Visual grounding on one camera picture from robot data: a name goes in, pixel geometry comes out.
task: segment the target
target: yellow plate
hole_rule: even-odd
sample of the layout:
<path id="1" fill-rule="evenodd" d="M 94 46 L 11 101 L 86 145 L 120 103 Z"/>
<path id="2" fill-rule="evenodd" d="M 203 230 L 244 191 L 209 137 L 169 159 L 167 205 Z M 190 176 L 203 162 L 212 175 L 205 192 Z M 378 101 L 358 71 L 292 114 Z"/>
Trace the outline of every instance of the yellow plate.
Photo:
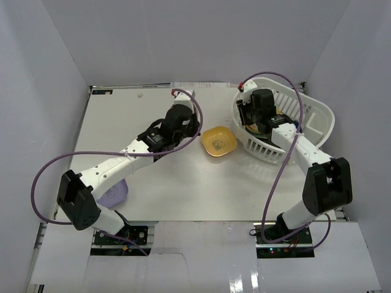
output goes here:
<path id="1" fill-rule="evenodd" d="M 231 130 L 223 126 L 205 131 L 201 136 L 201 141 L 208 154 L 213 157 L 230 153 L 238 144 Z"/>

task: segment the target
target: white table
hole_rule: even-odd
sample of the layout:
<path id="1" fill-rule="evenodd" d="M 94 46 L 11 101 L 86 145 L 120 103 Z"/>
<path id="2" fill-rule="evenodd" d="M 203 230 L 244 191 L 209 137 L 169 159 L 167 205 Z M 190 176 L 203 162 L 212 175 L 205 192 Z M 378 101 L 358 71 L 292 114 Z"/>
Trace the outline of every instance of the white table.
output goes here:
<path id="1" fill-rule="evenodd" d="M 203 130 L 230 127 L 236 89 L 196 89 L 204 114 Z M 170 89 L 114 89 L 91 95 L 76 151 L 119 151 L 151 122 L 164 118 L 172 105 Z M 77 173 L 107 159 L 76 156 Z M 116 206 L 130 221 L 255 221 L 261 220 L 266 198 L 279 167 L 237 149 L 221 158 L 209 156 L 197 138 L 185 149 L 137 171 L 126 181 L 129 195 Z M 280 180 L 267 220 L 290 209 L 302 197 L 304 175 L 293 164 Z M 60 211 L 59 218 L 65 217 Z"/>
<path id="2" fill-rule="evenodd" d="M 146 258 L 88 257 L 88 246 L 80 255 L 83 247 L 64 241 L 74 231 L 72 227 L 56 226 L 53 228 L 58 235 L 46 246 L 46 250 L 51 249 L 46 264 L 36 266 L 31 281 L 45 284 L 43 293 L 380 290 L 357 223 L 334 222 L 315 257 L 297 259 L 257 259 L 254 238 L 247 234 L 251 227 L 246 222 L 159 222 L 151 254 Z M 326 223 L 310 226 L 314 242 L 324 236 L 326 227 Z"/>

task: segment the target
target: white wall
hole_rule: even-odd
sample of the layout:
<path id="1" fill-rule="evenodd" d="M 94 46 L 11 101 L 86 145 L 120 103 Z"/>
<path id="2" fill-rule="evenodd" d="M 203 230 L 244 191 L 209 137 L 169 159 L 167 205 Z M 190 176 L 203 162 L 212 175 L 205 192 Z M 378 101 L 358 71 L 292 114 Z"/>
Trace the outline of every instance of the white wall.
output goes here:
<path id="1" fill-rule="evenodd" d="M 0 0 L 0 291 L 23 292 L 39 220 L 30 186 L 70 151 L 88 87 L 40 0 Z M 41 180 L 38 206 L 55 200 L 62 162 Z"/>
<path id="2" fill-rule="evenodd" d="M 309 77 L 349 0 L 43 0 L 89 85 Z"/>
<path id="3" fill-rule="evenodd" d="M 325 149 L 350 161 L 353 202 L 384 292 L 391 292 L 391 2 L 352 0 L 308 80 L 335 113 Z"/>

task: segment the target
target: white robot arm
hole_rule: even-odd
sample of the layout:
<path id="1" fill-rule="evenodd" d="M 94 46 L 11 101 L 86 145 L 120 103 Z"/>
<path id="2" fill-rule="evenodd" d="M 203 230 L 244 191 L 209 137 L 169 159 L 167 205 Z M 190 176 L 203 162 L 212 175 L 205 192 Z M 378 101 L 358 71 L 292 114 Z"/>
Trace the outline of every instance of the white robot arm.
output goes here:
<path id="1" fill-rule="evenodd" d="M 75 174 L 69 170 L 62 175 L 57 203 L 77 230 L 90 226 L 109 234 L 117 234 L 128 221 L 97 201 L 119 181 L 162 157 L 132 156 L 132 153 L 160 153 L 174 149 L 186 137 L 197 133 L 199 121 L 191 99 L 184 93 L 174 95 L 174 105 L 164 119 L 156 120 L 126 146 L 124 156 L 112 157 L 90 169 Z"/>
<path id="2" fill-rule="evenodd" d="M 269 135 L 273 144 L 288 152 L 296 135 L 291 154 L 305 174 L 302 200 L 277 217 L 276 225 L 265 230 L 270 240 L 311 222 L 316 217 L 352 202 L 350 166 L 343 157 L 334 159 L 314 146 L 305 136 L 297 134 L 296 122 L 285 114 L 277 114 L 269 89 L 259 89 L 248 82 L 242 99 L 236 102 L 243 125 L 257 125 Z"/>

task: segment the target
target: white basket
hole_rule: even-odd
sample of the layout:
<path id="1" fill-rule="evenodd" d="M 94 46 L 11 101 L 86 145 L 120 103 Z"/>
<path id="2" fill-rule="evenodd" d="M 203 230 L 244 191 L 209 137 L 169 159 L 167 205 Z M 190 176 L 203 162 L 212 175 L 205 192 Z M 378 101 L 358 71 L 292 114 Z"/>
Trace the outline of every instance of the white basket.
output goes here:
<path id="1" fill-rule="evenodd" d="M 294 90 L 268 78 L 253 78 L 247 83 L 254 82 L 258 89 L 270 89 L 274 95 L 274 101 L 282 113 L 294 120 L 299 119 L 299 102 Z M 307 95 L 300 93 L 304 106 L 302 131 L 305 137 L 317 148 L 320 148 L 329 138 L 334 128 L 334 114 L 329 107 Z M 235 137 L 243 144 L 244 149 L 259 160 L 273 165 L 281 164 L 285 159 L 284 150 L 262 142 L 248 133 L 241 124 L 236 101 L 242 99 L 242 94 L 237 92 L 233 99 L 232 131 Z"/>

